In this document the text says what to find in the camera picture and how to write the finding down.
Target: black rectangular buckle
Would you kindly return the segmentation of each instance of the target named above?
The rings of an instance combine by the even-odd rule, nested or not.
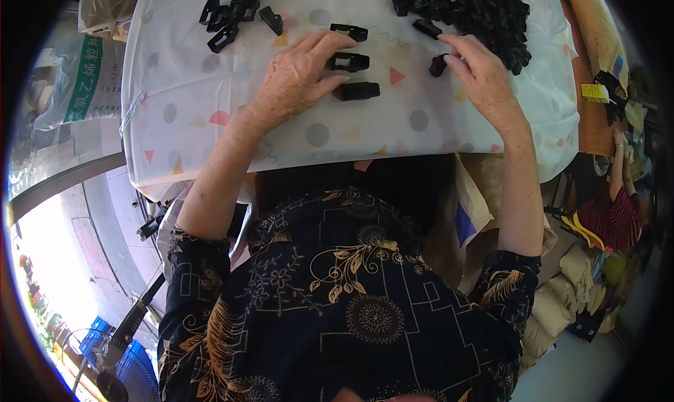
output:
[[[407,16],[409,4],[407,0],[391,0],[393,2],[393,9],[396,10],[396,16]]]
[[[252,22],[259,8],[259,0],[232,0],[229,5],[232,7],[232,18],[235,23]]]
[[[202,25],[207,25],[209,22],[209,16],[214,12],[218,11],[220,8],[220,0],[207,0],[204,10],[201,11],[201,17],[199,17],[199,23]]]
[[[447,63],[445,63],[444,59],[445,55],[449,54],[440,54],[433,57],[433,60],[431,60],[431,67],[429,67],[428,69],[428,71],[431,72],[431,76],[433,77],[442,76],[442,72],[445,71],[445,68],[447,67]]]
[[[283,33],[283,20],[281,19],[281,16],[275,14],[272,11],[272,8],[269,6],[266,6],[260,10],[259,16],[267,23],[267,25],[269,25],[270,28],[272,28],[276,36],[281,36]]]
[[[379,83],[344,83],[332,94],[340,101],[363,101],[379,96]]]
[[[342,64],[337,64],[337,60],[348,60],[346,66]],[[349,53],[349,52],[336,52],[328,60],[328,68],[331,70],[344,70],[349,73],[359,72],[361,70],[366,70],[370,67],[370,57],[367,55]]]
[[[211,13],[206,32],[217,32],[232,22],[232,12],[229,6],[220,6],[217,11]]]
[[[442,34],[442,30],[435,26],[430,20],[417,19],[412,24],[412,27],[417,31],[424,33],[437,41],[437,36]]]
[[[333,23],[330,25],[330,30],[335,32],[349,32],[349,36],[356,42],[364,42],[367,39],[367,29],[364,27]]]
[[[214,53],[220,53],[224,47],[234,42],[234,39],[239,35],[239,27],[236,25],[229,25],[223,27],[217,35],[208,41],[208,47]]]

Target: green printed label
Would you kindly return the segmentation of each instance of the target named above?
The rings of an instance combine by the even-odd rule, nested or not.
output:
[[[70,99],[68,112],[63,120],[64,124],[84,120],[96,91],[102,60],[103,38],[85,35],[80,55],[80,69],[75,80],[75,89]]]

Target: yellow tag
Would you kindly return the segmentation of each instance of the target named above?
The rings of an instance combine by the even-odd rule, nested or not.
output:
[[[609,90],[604,85],[589,85],[581,83],[581,94],[591,102],[609,103]]]

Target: dark patterned blouse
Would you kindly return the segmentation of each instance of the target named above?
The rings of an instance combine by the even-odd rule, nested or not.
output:
[[[540,257],[498,252],[470,297],[419,257],[417,225],[357,188],[303,196],[228,244],[174,230],[164,401],[507,401]]]

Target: white tablecloth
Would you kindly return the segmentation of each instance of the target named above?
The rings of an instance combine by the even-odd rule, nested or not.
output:
[[[220,54],[214,33],[198,23],[207,0],[138,0],[123,67],[123,140],[131,182],[159,199],[173,182],[193,179],[222,134],[229,114],[251,99],[272,56],[299,36],[330,23],[369,29],[351,52],[370,68],[350,74],[379,83],[381,96],[340,102],[332,95],[277,128],[258,146],[249,171],[406,154],[502,152],[503,142],[458,78],[428,72],[450,47],[416,31],[413,14],[397,17],[391,0],[262,0],[282,14],[277,37],[262,19],[241,22]],[[220,0],[227,4],[231,0]],[[531,123],[542,182],[577,153],[576,87],[571,29],[559,0],[522,0],[530,64],[511,84]],[[441,22],[446,33],[454,32]]]

